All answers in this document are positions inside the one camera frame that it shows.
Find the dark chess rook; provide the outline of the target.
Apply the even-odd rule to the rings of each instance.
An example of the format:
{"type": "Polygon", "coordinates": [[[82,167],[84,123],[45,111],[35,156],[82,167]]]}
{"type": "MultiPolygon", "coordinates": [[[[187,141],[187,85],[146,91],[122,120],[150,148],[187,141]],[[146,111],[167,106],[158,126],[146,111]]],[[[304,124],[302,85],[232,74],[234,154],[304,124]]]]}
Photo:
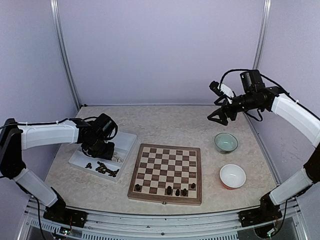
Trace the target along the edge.
{"type": "Polygon", "coordinates": [[[139,184],[135,185],[135,191],[140,192],[141,191],[141,186],[139,184]]]}

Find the wooden chess board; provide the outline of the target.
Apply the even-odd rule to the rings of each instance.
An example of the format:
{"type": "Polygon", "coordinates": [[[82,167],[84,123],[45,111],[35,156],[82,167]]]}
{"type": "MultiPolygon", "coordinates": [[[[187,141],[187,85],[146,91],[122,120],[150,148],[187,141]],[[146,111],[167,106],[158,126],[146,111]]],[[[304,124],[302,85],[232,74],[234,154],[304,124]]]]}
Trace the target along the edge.
{"type": "Polygon", "coordinates": [[[202,158],[198,147],[142,143],[134,165],[127,196],[131,200],[199,206],[202,203],[202,158]],[[135,185],[141,191],[135,191],[135,185]],[[167,195],[167,187],[172,195],[167,195]],[[187,196],[181,190],[187,189],[187,196]]]}

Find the dark chess knight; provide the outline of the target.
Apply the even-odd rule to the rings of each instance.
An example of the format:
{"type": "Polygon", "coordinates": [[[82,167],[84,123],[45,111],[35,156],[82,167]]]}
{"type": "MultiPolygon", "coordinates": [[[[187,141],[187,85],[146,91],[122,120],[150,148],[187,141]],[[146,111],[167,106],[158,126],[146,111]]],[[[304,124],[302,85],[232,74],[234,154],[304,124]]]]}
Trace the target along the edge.
{"type": "Polygon", "coordinates": [[[173,190],[172,190],[172,187],[171,186],[168,186],[167,189],[166,189],[166,194],[168,196],[171,196],[173,194],[173,190]]]}

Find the dark chess queen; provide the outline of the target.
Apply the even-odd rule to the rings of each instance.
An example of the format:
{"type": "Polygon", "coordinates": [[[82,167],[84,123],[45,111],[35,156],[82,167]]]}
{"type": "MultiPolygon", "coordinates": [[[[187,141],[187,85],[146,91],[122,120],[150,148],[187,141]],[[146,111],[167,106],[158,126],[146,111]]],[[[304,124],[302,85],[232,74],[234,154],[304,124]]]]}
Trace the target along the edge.
{"type": "Polygon", "coordinates": [[[181,196],[186,197],[188,195],[188,190],[186,188],[184,188],[183,190],[181,190],[181,196]]]}

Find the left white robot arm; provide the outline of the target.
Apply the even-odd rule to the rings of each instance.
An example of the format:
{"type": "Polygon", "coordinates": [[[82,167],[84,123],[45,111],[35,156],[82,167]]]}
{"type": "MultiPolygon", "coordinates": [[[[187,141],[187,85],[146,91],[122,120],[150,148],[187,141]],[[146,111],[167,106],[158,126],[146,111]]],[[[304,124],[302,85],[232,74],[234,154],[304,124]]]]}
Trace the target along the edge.
{"type": "Polygon", "coordinates": [[[57,221],[70,218],[62,197],[45,184],[23,161],[23,151],[57,144],[79,144],[85,156],[109,160],[118,133],[116,122],[106,115],[87,118],[65,118],[55,122],[17,122],[6,120],[0,128],[0,173],[13,180],[22,190],[42,202],[57,221]]]}

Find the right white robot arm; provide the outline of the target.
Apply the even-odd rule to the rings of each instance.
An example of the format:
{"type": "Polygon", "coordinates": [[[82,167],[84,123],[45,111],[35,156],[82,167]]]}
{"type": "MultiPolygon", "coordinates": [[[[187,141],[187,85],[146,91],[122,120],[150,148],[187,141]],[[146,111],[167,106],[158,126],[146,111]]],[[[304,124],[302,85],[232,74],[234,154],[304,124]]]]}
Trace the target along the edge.
{"type": "Polygon", "coordinates": [[[239,72],[244,90],[242,95],[235,95],[222,79],[210,83],[209,89],[218,96],[214,104],[220,108],[207,119],[227,126],[229,121],[236,120],[238,113],[267,110],[295,127],[314,147],[301,170],[260,199],[255,216],[260,222],[266,222],[279,211],[281,203],[320,181],[320,118],[291,97],[280,84],[267,87],[263,81],[266,76],[259,70],[239,69],[239,72]]]}

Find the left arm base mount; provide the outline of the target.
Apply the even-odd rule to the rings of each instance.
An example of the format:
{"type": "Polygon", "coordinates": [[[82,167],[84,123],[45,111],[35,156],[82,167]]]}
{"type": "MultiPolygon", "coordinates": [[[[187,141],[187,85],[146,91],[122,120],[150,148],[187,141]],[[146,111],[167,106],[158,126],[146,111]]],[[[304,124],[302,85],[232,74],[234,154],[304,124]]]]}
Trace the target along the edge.
{"type": "Polygon", "coordinates": [[[61,212],[53,212],[47,209],[43,214],[43,217],[47,220],[79,228],[84,228],[87,216],[88,213],[85,211],[70,208],[65,208],[61,212]]]}

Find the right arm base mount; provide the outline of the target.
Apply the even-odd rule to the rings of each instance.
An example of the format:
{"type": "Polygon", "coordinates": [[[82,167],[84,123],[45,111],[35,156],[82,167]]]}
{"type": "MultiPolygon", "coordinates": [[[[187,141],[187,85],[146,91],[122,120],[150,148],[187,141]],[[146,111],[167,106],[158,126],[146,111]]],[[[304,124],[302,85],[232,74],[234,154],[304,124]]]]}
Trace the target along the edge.
{"type": "Polygon", "coordinates": [[[260,207],[242,210],[238,213],[239,221],[243,228],[274,221],[276,218],[280,219],[282,216],[280,209],[264,211],[260,207]]]}

